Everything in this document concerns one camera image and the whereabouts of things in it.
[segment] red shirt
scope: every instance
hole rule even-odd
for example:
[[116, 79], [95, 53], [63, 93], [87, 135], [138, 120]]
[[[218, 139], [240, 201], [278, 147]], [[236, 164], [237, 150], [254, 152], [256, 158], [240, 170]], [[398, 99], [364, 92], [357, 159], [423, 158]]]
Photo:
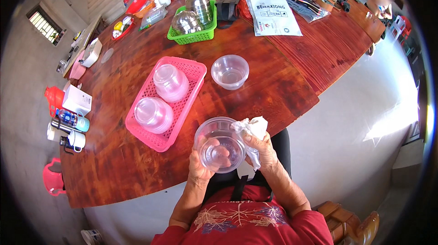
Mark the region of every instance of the red shirt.
[[194, 244], [333, 244], [324, 216], [304, 210], [289, 219], [265, 187], [246, 185], [242, 201], [229, 201], [234, 187], [213, 195], [201, 208], [189, 231], [169, 226], [151, 245]]

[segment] white plastic tub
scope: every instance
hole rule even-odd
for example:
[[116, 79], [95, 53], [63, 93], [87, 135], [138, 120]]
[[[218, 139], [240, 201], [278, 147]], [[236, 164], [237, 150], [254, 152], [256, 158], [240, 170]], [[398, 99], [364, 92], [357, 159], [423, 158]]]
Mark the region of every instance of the white plastic tub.
[[94, 39], [85, 49], [83, 62], [81, 64], [85, 67], [91, 67], [99, 58], [102, 43], [99, 38]]

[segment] stainless steel bowl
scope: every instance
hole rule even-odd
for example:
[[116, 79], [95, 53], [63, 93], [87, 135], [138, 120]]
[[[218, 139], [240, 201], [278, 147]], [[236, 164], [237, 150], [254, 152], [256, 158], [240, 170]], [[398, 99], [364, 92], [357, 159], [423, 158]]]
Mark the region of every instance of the stainless steel bowl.
[[172, 28], [178, 35], [185, 35], [203, 30], [204, 25], [195, 12], [183, 10], [173, 17]]
[[186, 10], [194, 11], [206, 7], [210, 7], [210, 0], [186, 0]]
[[210, 6], [210, 0], [186, 0], [186, 10], [195, 12], [204, 25], [213, 20], [213, 10]]

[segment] reddish wood grain tabletop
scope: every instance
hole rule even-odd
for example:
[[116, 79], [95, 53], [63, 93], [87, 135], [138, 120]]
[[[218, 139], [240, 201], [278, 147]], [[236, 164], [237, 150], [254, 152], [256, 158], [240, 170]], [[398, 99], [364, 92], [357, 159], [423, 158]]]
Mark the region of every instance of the reddish wood grain tabletop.
[[[229, 29], [216, 29], [213, 40], [178, 45], [168, 40], [172, 17], [184, 0], [167, 7], [166, 18], [138, 31], [140, 20], [124, 38], [110, 39], [112, 25], [99, 36], [103, 56], [79, 80], [82, 90], [93, 96], [86, 115], [90, 130], [86, 145], [74, 156], [61, 153], [63, 179], [73, 208], [116, 203], [154, 193], [184, 182], [196, 129], [216, 116], [234, 119], [264, 116], [268, 131], [276, 134], [311, 109], [319, 100], [298, 69], [265, 37], [255, 37], [253, 27], [238, 19]], [[211, 78], [213, 62], [227, 54], [248, 61], [250, 73], [243, 87], [228, 91]], [[163, 56], [204, 63], [209, 70], [203, 87], [175, 143], [158, 153], [135, 138], [124, 122], [142, 84]]]
[[266, 37], [298, 68], [317, 95], [357, 62], [385, 28], [380, 21], [366, 18], [367, 7], [354, 0], [349, 2], [349, 13], [333, 10], [312, 23], [294, 12], [303, 37]]

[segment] window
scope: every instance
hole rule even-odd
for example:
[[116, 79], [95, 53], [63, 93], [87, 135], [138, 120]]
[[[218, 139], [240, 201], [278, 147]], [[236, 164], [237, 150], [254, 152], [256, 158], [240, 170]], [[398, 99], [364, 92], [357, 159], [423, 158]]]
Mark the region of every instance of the window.
[[47, 13], [37, 5], [28, 14], [29, 21], [49, 40], [57, 45], [62, 34], [62, 29], [47, 15]]

